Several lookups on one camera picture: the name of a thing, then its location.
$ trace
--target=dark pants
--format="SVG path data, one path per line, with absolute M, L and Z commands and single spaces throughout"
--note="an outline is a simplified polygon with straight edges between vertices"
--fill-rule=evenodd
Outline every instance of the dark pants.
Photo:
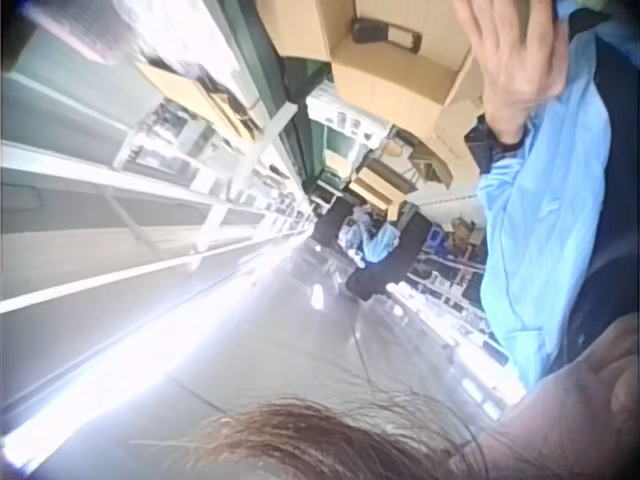
M 569 316 L 563 346 L 547 373 L 575 360 L 615 320 L 638 311 L 639 71 L 598 40 L 595 83 L 611 119 L 605 197 L 587 277 Z

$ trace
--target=brown hair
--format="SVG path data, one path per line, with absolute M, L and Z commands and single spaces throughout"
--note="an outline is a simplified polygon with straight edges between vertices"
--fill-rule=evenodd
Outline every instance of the brown hair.
M 567 478 L 515 452 L 509 471 L 490 471 L 469 429 L 477 448 L 452 439 L 452 419 L 464 426 L 431 399 L 414 398 L 409 408 L 394 399 L 340 413 L 290 399 L 223 417 L 189 443 L 202 445 L 200 461 L 266 461 L 299 480 Z

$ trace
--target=warehouse aisle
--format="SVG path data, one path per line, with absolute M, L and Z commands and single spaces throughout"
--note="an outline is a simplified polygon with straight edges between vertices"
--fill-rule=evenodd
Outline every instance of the warehouse aisle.
M 281 397 L 349 408 L 379 400 L 379 389 L 414 392 L 463 412 L 476 429 L 487 425 L 437 344 L 386 299 L 363 304 L 342 292 L 351 268 L 310 240 L 299 245 L 170 375 L 69 439 L 41 478 L 247 478 L 251 465 L 186 469 L 192 452 L 179 444 L 212 416 Z

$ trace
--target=black watch strap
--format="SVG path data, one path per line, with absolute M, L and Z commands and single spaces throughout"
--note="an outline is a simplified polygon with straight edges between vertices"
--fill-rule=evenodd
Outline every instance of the black watch strap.
M 524 145 L 526 132 L 522 139 L 513 145 L 505 145 L 495 136 L 489 128 L 484 115 L 478 117 L 476 126 L 469 130 L 464 140 L 480 169 L 480 174 L 485 175 L 491 171 L 491 166 L 505 158 L 507 155 L 517 152 Z

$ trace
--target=worker in blue shirt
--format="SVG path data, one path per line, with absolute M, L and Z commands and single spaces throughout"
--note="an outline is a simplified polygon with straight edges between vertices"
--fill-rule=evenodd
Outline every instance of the worker in blue shirt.
M 640 44 L 575 0 L 531 0 L 522 32 L 514 2 L 454 4 L 485 82 L 482 304 L 533 387 L 638 311 Z

